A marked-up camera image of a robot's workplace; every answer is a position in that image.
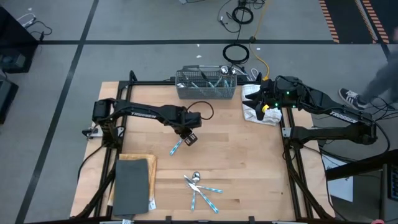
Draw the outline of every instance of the sneaker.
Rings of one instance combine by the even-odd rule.
[[[355,108],[357,110],[364,110],[364,109],[366,109],[366,107],[368,105],[368,104],[363,104],[363,103],[358,102],[359,94],[357,94],[351,90],[346,90],[344,88],[341,88],[338,91],[338,94],[340,95],[341,99],[343,99],[352,108]]]

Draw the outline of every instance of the gray pants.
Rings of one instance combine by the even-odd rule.
[[[377,71],[376,77],[358,100],[360,103],[369,103],[387,90],[390,90],[387,103],[398,102],[398,52],[391,53],[388,64]]]

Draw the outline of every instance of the gray towel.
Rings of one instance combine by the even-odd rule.
[[[118,160],[113,215],[126,216],[148,212],[149,180],[146,159]]]

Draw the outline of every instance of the gray floor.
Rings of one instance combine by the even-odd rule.
[[[14,16],[29,12],[52,27],[46,40],[78,40],[85,26],[93,0],[8,0],[4,7]],[[181,5],[177,0],[99,0],[88,40],[169,40],[235,39],[216,21],[218,9],[225,1],[207,0]],[[235,4],[222,10],[231,11]],[[243,26],[241,38],[251,36],[254,22]],[[236,29],[236,24],[229,26]],[[258,39],[330,40],[331,36],[317,0],[273,0],[264,16]],[[98,98],[101,82],[126,80],[134,70],[139,80],[164,80],[184,65],[225,64],[225,45],[86,45],[83,48],[72,85],[50,146],[25,222],[68,218],[76,189],[76,173],[83,160],[86,139],[81,130],[90,124],[93,102]],[[254,45],[256,53],[268,62],[271,78],[293,75],[306,84],[329,94],[342,103],[336,91],[341,87],[361,92],[377,69],[386,62],[378,45]],[[2,223],[14,223],[29,184],[38,155],[76,45],[43,45],[38,48],[29,73],[10,75],[19,92],[5,125],[0,126],[0,217]],[[242,52],[228,55],[240,58]],[[247,70],[265,72],[262,63],[251,57]],[[317,126],[344,123],[327,118],[314,119]],[[389,133],[392,149],[398,120],[381,122]],[[362,159],[382,152],[384,138],[371,146],[336,141],[325,149]],[[336,209],[351,220],[364,221],[378,216],[379,180],[355,177],[354,203],[334,200]],[[391,203],[390,215],[398,206]]]

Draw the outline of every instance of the white label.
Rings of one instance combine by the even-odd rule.
[[[131,221],[130,220],[123,220],[122,224],[131,224]]]
[[[155,115],[142,114],[142,113],[136,113],[136,112],[131,112],[131,115],[133,115],[133,116],[142,116],[144,118],[156,118]]]
[[[156,209],[156,203],[154,198],[149,202],[149,211],[153,209]]]
[[[350,122],[350,123],[353,123],[353,124],[358,122],[357,120],[355,120],[355,119],[353,119],[353,118],[349,118],[349,117],[347,117],[347,116],[341,115],[341,114],[336,113],[336,112],[333,112],[333,111],[330,112],[329,115],[332,115],[332,116],[334,116],[334,117],[336,117],[336,118],[343,119],[343,120],[345,120],[345,121],[347,121],[347,122]]]

